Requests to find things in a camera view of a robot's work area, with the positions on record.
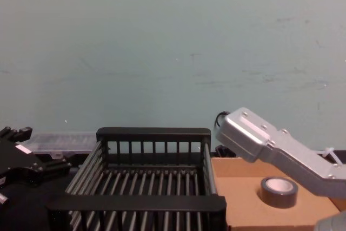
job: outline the light blue wall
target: light blue wall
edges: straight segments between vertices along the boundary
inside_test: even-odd
[[[0,0],[0,127],[207,127],[346,148],[346,0]]]

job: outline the black wire basket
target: black wire basket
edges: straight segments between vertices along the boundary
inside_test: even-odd
[[[65,193],[47,205],[50,229],[226,230],[210,136],[204,128],[99,129]]]

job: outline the gray duct tape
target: gray duct tape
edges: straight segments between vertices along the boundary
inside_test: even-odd
[[[267,177],[261,181],[261,199],[275,208],[291,208],[297,202],[298,186],[282,177]]]

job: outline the cardboard box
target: cardboard box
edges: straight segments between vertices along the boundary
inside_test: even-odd
[[[340,211],[327,197],[318,197],[298,183],[297,203],[289,209],[271,207],[259,198],[261,180],[287,177],[274,166],[242,159],[213,158],[218,194],[227,201],[226,219],[231,231],[313,231],[320,219]]]

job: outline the white label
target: white label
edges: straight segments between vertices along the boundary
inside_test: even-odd
[[[26,154],[31,153],[31,151],[30,151],[28,148],[22,146],[21,144],[17,145],[16,147],[17,147],[19,150],[25,152]]]
[[[0,179],[0,186],[1,186],[2,184],[5,184],[5,181],[6,181],[6,177],[1,178],[1,179]]]

